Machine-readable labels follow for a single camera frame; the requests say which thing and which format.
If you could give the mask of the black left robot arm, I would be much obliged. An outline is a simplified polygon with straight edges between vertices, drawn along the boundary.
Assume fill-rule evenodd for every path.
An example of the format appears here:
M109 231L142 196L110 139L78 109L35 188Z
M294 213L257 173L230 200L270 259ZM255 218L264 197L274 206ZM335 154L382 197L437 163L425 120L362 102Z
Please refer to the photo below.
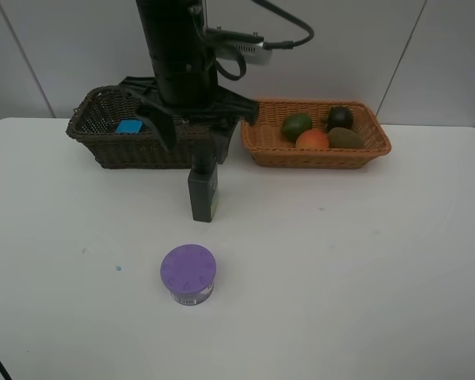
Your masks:
M136 116L165 150L177 144L176 123L202 125L209 139L195 144L198 160L222 164L237 123L254 123L259 105L219 85L245 76L242 53L221 36L205 32L200 1L136 3L154 70L152 78L127 77L120 87L140 100Z

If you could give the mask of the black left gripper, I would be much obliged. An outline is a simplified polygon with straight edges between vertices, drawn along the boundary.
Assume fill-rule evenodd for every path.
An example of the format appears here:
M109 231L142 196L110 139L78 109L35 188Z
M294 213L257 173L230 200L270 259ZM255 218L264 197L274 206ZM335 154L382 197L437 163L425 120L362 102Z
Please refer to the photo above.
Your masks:
M259 104L218 83L213 55L152 57L153 77L127 76L119 87L140 101L136 115L167 151L177 144L175 121L213 124L215 158L223 164L238 120L257 121Z

